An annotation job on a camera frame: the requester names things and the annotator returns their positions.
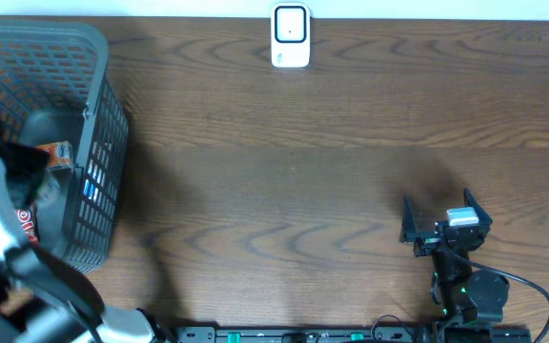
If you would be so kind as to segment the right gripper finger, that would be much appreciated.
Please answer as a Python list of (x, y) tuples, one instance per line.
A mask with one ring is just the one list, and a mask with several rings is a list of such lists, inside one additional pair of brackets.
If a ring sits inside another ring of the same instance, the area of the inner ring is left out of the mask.
[(403, 198), (403, 215), (399, 241), (414, 243), (418, 240), (437, 238), (437, 236), (437, 223), (421, 212), (415, 211), (411, 199), (405, 196)]
[(490, 215), (481, 207), (469, 189), (465, 188), (463, 190), (463, 197), (464, 204), (475, 211), (480, 225), (491, 225), (493, 223)]

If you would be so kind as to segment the orange tissue pack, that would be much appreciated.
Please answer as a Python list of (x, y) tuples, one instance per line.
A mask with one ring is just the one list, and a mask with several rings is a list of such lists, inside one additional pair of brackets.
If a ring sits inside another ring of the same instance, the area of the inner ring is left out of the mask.
[(74, 166), (73, 146), (69, 141), (59, 141), (43, 145), (36, 148), (49, 155), (47, 169), (50, 171), (70, 170)]

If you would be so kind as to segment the red Top chocolate bar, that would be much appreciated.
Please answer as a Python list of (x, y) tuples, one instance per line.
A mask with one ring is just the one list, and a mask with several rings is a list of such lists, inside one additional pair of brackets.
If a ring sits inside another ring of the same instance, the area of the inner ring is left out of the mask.
[(37, 219), (32, 210), (17, 210), (16, 217), (21, 224), (21, 228), (32, 244), (39, 242), (39, 233)]

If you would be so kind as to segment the white Panadol box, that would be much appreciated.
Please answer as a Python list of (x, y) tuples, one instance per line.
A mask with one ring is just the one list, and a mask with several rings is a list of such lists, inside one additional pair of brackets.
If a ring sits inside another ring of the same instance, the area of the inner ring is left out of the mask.
[(92, 203), (101, 206), (109, 178), (112, 143), (94, 142), (91, 146), (83, 195)]

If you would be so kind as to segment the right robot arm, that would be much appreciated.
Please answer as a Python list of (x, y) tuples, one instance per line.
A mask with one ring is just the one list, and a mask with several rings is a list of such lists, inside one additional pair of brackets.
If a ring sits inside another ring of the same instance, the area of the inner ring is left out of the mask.
[(472, 267), (469, 253), (483, 243), (493, 223), (469, 190), (464, 206), (422, 229), (409, 198), (404, 199), (400, 241), (413, 245), (414, 256), (429, 256), (434, 265), (431, 295), (444, 315), (412, 333), (414, 342), (493, 342), (494, 326), (503, 319), (509, 281)]

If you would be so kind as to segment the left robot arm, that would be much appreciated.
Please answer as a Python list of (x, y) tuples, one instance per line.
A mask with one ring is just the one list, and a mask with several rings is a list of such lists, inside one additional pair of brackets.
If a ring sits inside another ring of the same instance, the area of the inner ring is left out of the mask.
[(144, 311), (106, 306), (82, 273), (30, 242), (16, 213), (34, 203), (49, 160), (0, 135), (0, 342), (173, 341)]

